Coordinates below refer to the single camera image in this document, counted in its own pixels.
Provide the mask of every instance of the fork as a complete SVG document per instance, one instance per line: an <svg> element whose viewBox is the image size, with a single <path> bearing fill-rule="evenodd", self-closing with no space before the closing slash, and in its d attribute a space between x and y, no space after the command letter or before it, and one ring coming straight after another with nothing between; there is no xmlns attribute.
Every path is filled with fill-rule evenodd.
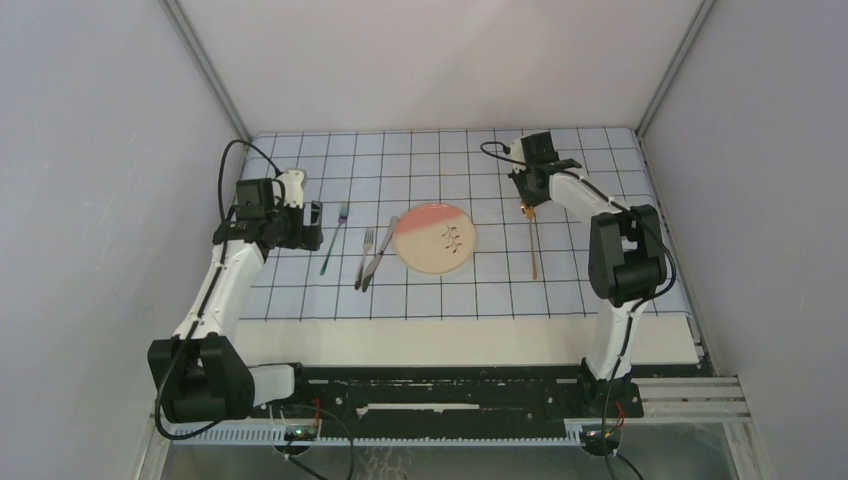
<svg viewBox="0 0 848 480"><path fill-rule="evenodd" d="M373 228L365 231L365 241L362 242L362 261L359 262L359 270L356 272L356 284L353 286L356 290L359 290L359 287L362 286L362 270L365 269L365 257L374 248L374 237L376 236L377 232Z"/></svg>
<svg viewBox="0 0 848 480"><path fill-rule="evenodd" d="M339 207L339 224L336 225L336 231L333 233L333 240L330 242L330 248L327 249L327 258L324 259L324 264L321 265L321 275L327 271L327 263L330 261L330 252L333 251L333 245L336 243L336 236L339 234L339 228L347 223L347 215L350 213L350 203L345 202Z"/></svg>

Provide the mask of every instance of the pink glaze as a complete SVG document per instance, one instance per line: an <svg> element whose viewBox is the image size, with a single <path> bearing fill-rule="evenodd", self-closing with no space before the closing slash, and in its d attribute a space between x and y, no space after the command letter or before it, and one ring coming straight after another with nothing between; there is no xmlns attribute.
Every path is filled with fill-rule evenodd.
<svg viewBox="0 0 848 480"><path fill-rule="evenodd" d="M396 235L412 233L438 223L445 223L463 216L462 210L450 205L432 204L413 208L398 222Z"/></svg>

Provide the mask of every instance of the teal fork handle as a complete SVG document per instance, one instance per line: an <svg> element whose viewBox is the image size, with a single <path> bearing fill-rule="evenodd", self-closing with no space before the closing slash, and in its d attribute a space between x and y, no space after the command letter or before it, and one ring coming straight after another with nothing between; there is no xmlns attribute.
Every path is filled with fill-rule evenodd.
<svg viewBox="0 0 848 480"><path fill-rule="evenodd" d="M330 248L327 249L327 258L324 259L324 265L321 265L321 275L324 275L324 272L327 271L327 263L330 261L330 252L333 251L333 245L336 243L336 236L339 234L339 227L341 227L341 225L336 225L336 231L333 233L333 240L330 241Z"/></svg>

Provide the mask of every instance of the red wire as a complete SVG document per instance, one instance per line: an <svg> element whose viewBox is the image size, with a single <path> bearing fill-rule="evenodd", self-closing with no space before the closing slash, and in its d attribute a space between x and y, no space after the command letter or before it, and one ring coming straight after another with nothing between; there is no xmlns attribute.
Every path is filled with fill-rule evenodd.
<svg viewBox="0 0 848 480"><path fill-rule="evenodd" d="M624 414L624 408L621 407L621 402L615 402L615 406L618 407L618 425L615 428L619 429L624 426L624 419L627 416Z"/></svg>
<svg viewBox="0 0 848 480"><path fill-rule="evenodd" d="M315 405L317 408L321 408L321 399L316 398L315 400L312 401L312 404ZM318 428L318 423L320 421L321 421L321 412L316 410L315 411L315 428Z"/></svg>

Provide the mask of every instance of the leaf pattern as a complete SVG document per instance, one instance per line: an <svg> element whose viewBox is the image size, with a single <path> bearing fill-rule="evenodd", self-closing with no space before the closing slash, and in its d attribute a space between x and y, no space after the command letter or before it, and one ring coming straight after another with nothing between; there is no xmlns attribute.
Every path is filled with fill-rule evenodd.
<svg viewBox="0 0 848 480"><path fill-rule="evenodd" d="M457 239L459 238L459 234L455 232L457 232L458 229L456 227L451 227L447 223L445 224L445 227L447 228L447 230L445 231L445 233L442 234L442 237L449 237L445 238L445 240L448 242L448 244L445 245L445 249L453 248L451 253L456 253L459 251L459 247L462 245L461 242L457 241Z"/></svg>

